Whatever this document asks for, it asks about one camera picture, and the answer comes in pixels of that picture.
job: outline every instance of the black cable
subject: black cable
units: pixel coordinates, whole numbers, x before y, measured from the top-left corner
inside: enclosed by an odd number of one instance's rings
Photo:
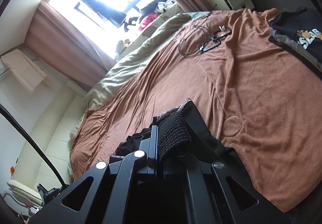
[[[9,70],[9,69],[5,70],[3,73],[1,73],[1,74],[0,74],[0,76],[1,76],[1,75],[3,75],[3,74],[4,74],[6,71],[8,71],[8,70]]]
[[[46,157],[46,155],[42,152],[42,150],[38,147],[38,145],[33,141],[33,139],[29,136],[29,134],[22,128],[22,126],[12,117],[12,115],[7,111],[5,107],[2,106],[0,103],[0,113],[3,117],[7,119],[7,121],[10,122],[10,124],[28,141],[28,143],[31,145],[31,147],[34,148],[34,150],[39,154],[39,156],[47,163],[47,165],[51,168],[51,170],[54,172],[56,177],[58,178],[59,182],[62,185],[62,188],[65,189],[67,186],[60,176],[59,172],[56,170],[54,165],[50,162],[50,160]]]
[[[188,34],[188,36],[183,37],[183,38],[180,40],[180,42],[179,42],[179,47],[178,47],[178,49],[179,49],[179,53],[180,53],[183,57],[194,57],[194,56],[196,56],[196,55],[198,54],[198,52],[199,52],[200,47],[202,47],[202,46],[206,46],[206,45],[208,44],[208,42],[209,42],[210,38],[211,38],[210,31],[208,30],[208,28],[207,28],[207,27],[200,26],[200,25],[196,25],[196,24],[192,24],[192,27],[202,31],[202,33],[203,33],[203,40],[202,40],[202,43],[200,44],[199,48],[198,48],[196,51],[191,52],[191,53],[183,53],[183,52],[182,52],[182,49],[181,49],[182,43],[183,43],[183,41],[186,41],[186,40],[188,39],[188,37],[192,34],[192,33],[190,33],[190,34],[189,34],[189,33],[187,33],[187,34]],[[206,29],[206,30],[207,30],[207,32],[208,32],[208,36],[209,36],[209,37],[208,37],[208,40],[206,40],[206,33],[205,33],[205,31],[204,31],[203,29]]]
[[[205,20],[204,20],[200,25],[196,25],[195,23],[193,23],[193,24],[192,24],[192,27],[193,27],[193,28],[196,28],[196,29],[202,30],[202,32],[203,32],[203,40],[202,40],[202,43],[200,44],[199,48],[198,48],[196,51],[194,51],[194,52],[192,52],[192,53],[183,53],[183,52],[182,52],[182,49],[181,49],[183,42],[185,42],[185,41],[189,38],[189,36],[190,36],[190,35],[191,35],[195,30],[190,30],[190,31],[189,31],[185,36],[183,36],[183,37],[182,37],[182,39],[180,40],[180,42],[179,42],[179,46],[178,46],[178,49],[179,49],[179,53],[180,53],[183,57],[186,57],[186,58],[187,58],[187,57],[194,57],[194,56],[198,55],[200,47],[201,47],[202,45],[203,45],[203,46],[205,46],[205,45],[207,45],[207,44],[208,44],[208,42],[209,42],[209,40],[210,40],[210,38],[211,38],[211,34],[210,34],[210,31],[208,30],[208,28],[207,28],[207,27],[205,27],[205,26],[202,26],[202,24],[204,24],[204,23],[207,21],[208,17],[212,14],[212,12],[213,12],[213,10],[211,10],[211,11],[207,14],[207,17],[205,18]],[[205,41],[205,39],[206,39],[206,33],[205,33],[205,31],[203,30],[203,28],[207,30],[208,35],[209,35],[209,38],[208,38],[208,40],[207,40],[207,41]]]
[[[21,204],[20,202],[18,202],[14,196],[12,196],[10,193],[6,192],[2,197],[5,198],[7,195],[9,195],[18,205],[22,206],[22,207],[25,207],[28,209],[28,207],[25,205],[25,204]]]

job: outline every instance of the folded cloth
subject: folded cloth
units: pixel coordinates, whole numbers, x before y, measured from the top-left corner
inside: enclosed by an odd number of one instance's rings
[[[15,49],[1,56],[1,59],[29,92],[33,92],[42,81],[50,86],[49,77],[20,50]]]
[[[290,47],[310,63],[305,65],[312,71],[312,65],[322,71],[322,19],[315,9],[300,7],[295,12],[282,12],[268,22],[273,28],[269,40]]]
[[[280,34],[277,30],[272,29],[270,31],[269,41],[275,43],[276,45],[282,47],[284,50],[293,54],[301,62],[303,62],[310,70],[316,74],[322,72],[322,64],[314,57],[311,53],[303,48],[302,45],[293,41],[288,36]]]

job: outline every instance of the black fabric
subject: black fabric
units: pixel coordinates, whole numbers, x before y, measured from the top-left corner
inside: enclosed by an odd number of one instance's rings
[[[297,51],[293,50],[284,43],[276,41],[273,36],[269,37],[268,40],[274,43],[275,45],[283,48],[297,59],[299,59],[304,65],[306,65],[311,71],[313,71],[316,76],[318,76],[322,80],[322,73],[318,70],[318,68],[316,68],[310,61],[308,61],[306,58],[300,55]]]
[[[167,0],[154,0],[149,3],[146,7],[140,10],[143,17],[146,17],[149,13],[153,12],[158,6],[159,2],[166,2]]]
[[[300,7],[295,12],[284,11],[268,23],[322,62],[322,19],[317,10]]]
[[[299,205],[291,210],[292,224],[321,224],[322,223],[322,183]]]
[[[189,101],[184,106],[182,112],[191,136],[191,145],[188,146],[187,152],[193,154],[199,161],[212,163],[220,160],[224,162],[249,185],[252,185],[251,178],[235,149],[226,148],[219,140],[211,135],[194,103]],[[121,143],[116,149],[115,155],[126,156],[138,150],[141,140],[150,137],[152,125],[157,125],[160,129],[168,118],[163,118],[157,122],[157,118],[154,117],[150,128],[143,129],[140,133],[128,136],[127,141]]]
[[[191,143],[191,136],[183,117],[183,112],[172,113],[159,127],[158,157],[163,161],[166,157],[185,151]]]
[[[144,128],[141,132],[135,133],[132,136],[128,136],[125,142],[121,142],[120,145],[116,148],[115,155],[117,156],[126,156],[132,152],[135,152],[139,149],[140,143],[142,140],[148,139],[151,137],[151,127]]]

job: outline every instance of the bed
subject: bed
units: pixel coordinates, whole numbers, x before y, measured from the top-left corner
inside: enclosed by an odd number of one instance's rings
[[[88,109],[71,132],[74,178],[191,98],[212,136],[237,151],[254,188],[283,212],[298,205],[322,180],[322,82],[268,41],[277,13],[197,12],[165,22],[85,97]],[[198,51],[206,33],[192,24],[232,34],[185,58],[178,49]]]

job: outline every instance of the metal bolt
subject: metal bolt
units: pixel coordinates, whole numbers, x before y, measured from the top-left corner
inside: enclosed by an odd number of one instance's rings
[[[96,163],[96,168],[98,169],[104,169],[107,166],[107,163],[105,161],[99,161]]]
[[[223,164],[221,161],[215,161],[215,162],[213,163],[213,166],[214,166],[216,169],[222,169],[222,168],[225,166],[225,164]]]
[[[145,152],[144,151],[140,151],[140,150],[138,150],[138,151],[136,151],[135,153],[134,153],[134,156],[136,156],[137,158],[141,158],[141,157],[143,157],[145,155]]]

